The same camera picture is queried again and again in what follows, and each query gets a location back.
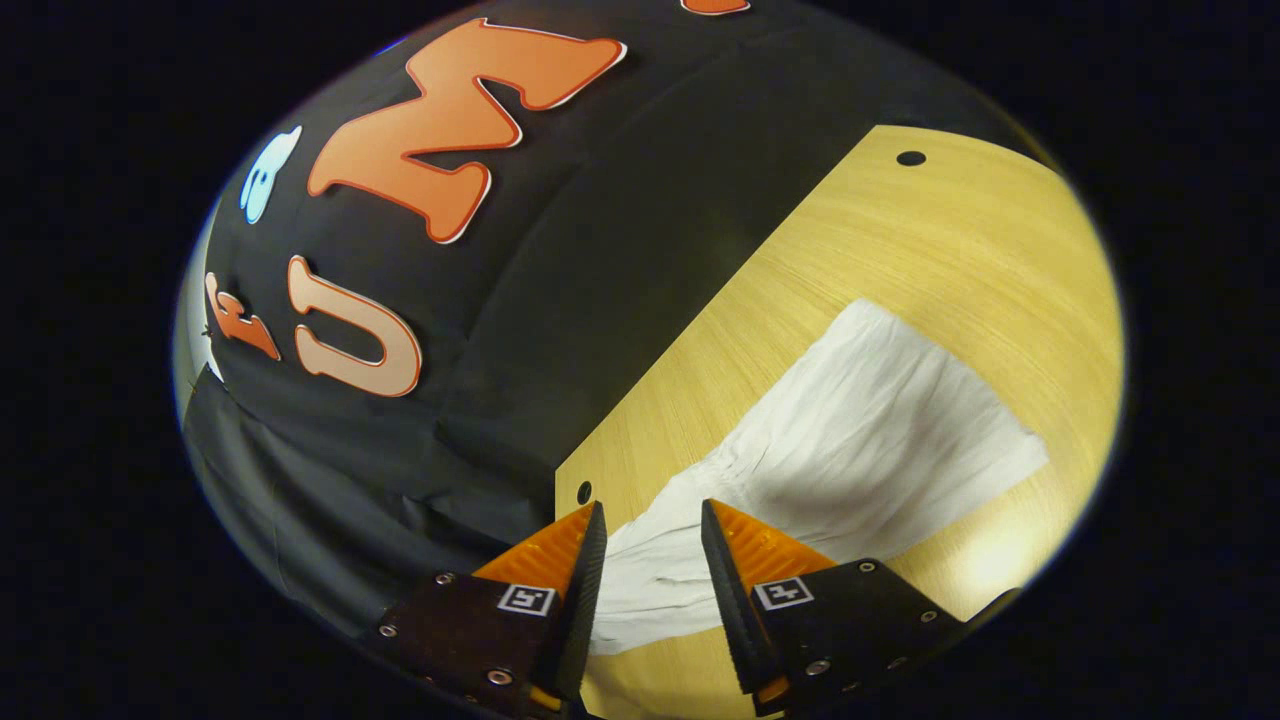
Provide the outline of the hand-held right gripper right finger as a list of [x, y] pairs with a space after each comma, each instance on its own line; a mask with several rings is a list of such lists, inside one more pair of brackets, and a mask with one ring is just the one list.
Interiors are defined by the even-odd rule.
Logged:
[[881, 561], [836, 562], [714, 498], [701, 505], [701, 546], [759, 717], [832, 717], [969, 630]]

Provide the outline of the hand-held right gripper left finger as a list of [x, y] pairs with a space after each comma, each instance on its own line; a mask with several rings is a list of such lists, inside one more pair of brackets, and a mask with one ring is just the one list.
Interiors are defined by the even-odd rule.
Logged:
[[472, 573], [436, 570], [375, 625], [375, 655], [483, 719], [567, 719], [608, 533], [591, 501]]

